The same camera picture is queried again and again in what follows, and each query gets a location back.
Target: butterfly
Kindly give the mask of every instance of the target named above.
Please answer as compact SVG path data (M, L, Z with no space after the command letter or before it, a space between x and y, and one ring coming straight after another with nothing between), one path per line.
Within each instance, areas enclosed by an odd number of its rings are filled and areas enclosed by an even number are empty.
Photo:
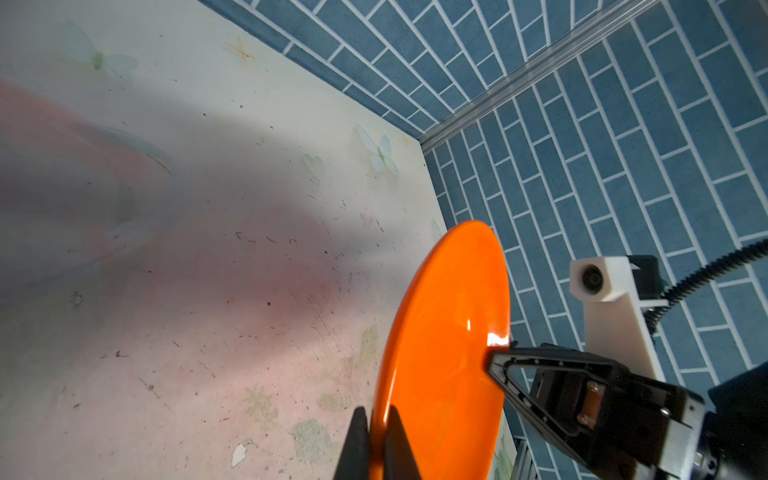
M371 152L371 164L373 164L373 170L382 173L384 171L384 165L386 165L393 175L398 175L400 170L398 170L395 161L392 159L392 145L389 144L387 136L382 135L379 145L376 145L376 142L373 141L370 135L368 135L365 128L361 127L359 124L355 124L355 128L357 129L357 134L360 136L360 140L365 144L368 151Z
M139 65L139 61L128 55L104 55L82 28L72 20L55 25L53 39L56 48L65 57L77 63L90 64L96 71L105 71L115 81L127 77Z

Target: orange plate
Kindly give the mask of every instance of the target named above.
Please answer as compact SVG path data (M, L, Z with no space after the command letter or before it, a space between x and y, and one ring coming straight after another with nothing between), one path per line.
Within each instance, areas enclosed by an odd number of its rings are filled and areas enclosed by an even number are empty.
M504 253L481 222L451 229L397 312L371 414L371 479L382 478L389 406L397 407L422 478L486 478L504 394L485 373L509 347Z

